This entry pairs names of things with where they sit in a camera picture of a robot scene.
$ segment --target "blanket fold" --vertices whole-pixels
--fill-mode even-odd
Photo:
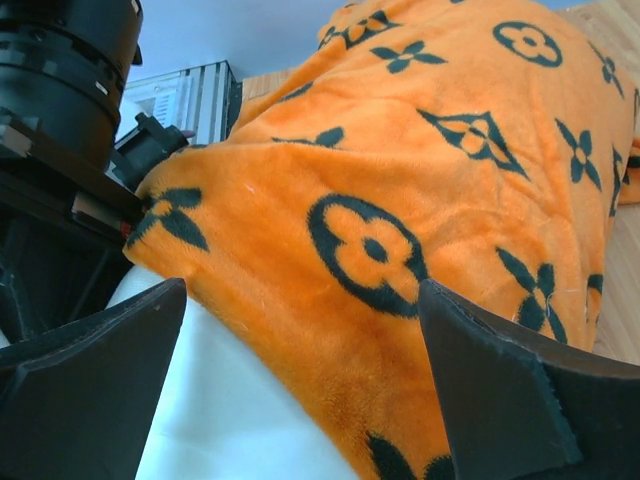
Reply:
[[[454,478],[419,282],[591,349],[639,109],[538,4],[350,4],[227,141],[148,175],[125,253],[185,278],[360,477]]]

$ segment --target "wooden surface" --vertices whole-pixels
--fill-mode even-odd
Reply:
[[[640,0],[600,0],[558,13],[606,48],[640,85]],[[245,80],[243,98],[275,90],[291,72]],[[640,206],[618,211],[604,285],[595,352],[640,365]]]

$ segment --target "plush towel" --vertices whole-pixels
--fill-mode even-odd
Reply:
[[[362,478],[453,478],[418,284],[591,349],[639,104],[538,4],[351,4],[227,141],[149,174],[126,254],[185,278]]]

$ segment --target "white wall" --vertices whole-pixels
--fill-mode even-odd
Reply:
[[[585,0],[538,0],[564,8]],[[139,80],[227,60],[237,80],[302,63],[347,0],[142,0]]]

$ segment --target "black cylinder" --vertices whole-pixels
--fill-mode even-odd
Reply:
[[[141,27],[139,0],[3,0],[0,107],[104,170]]]

